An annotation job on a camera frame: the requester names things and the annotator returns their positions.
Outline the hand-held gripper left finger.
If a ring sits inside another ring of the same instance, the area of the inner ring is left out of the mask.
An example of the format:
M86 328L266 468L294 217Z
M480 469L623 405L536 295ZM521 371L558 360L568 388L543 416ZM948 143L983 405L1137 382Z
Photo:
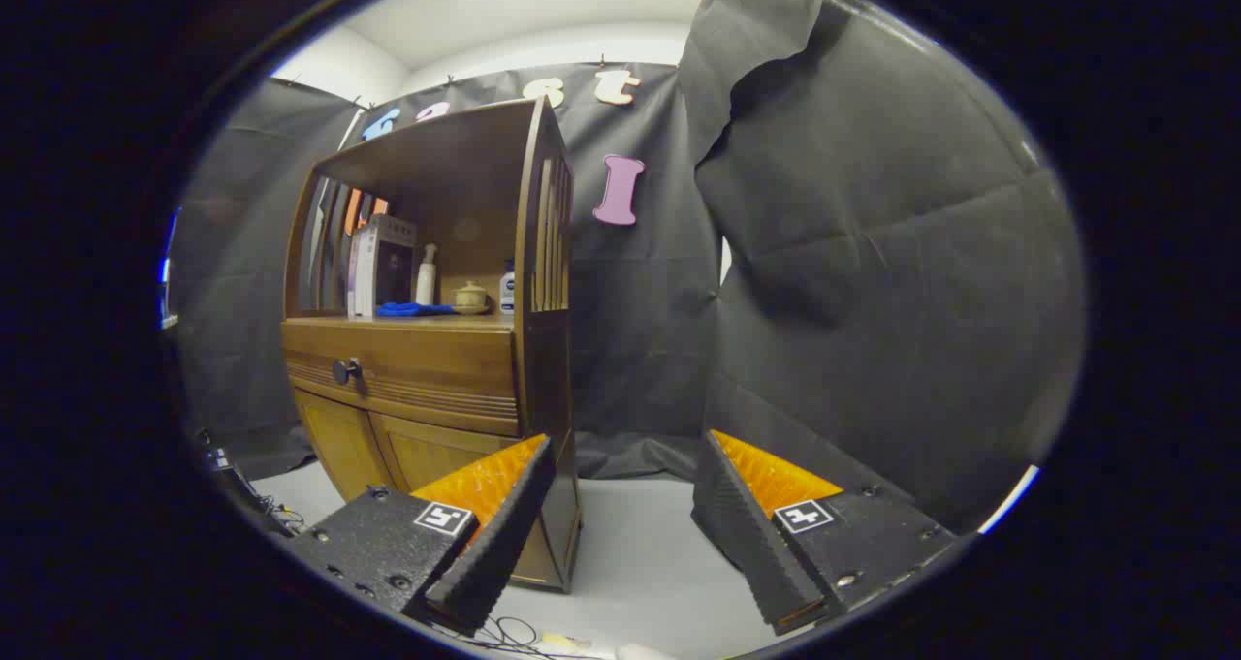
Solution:
M547 435L531 435L412 493L361 495L289 541L338 588L462 635L485 625L553 486Z

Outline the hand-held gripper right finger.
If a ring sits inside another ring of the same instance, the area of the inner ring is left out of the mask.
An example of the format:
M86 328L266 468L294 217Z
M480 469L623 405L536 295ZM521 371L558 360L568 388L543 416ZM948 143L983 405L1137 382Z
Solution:
M777 457L724 430L702 435L691 515L779 635L856 615L959 546L853 457Z

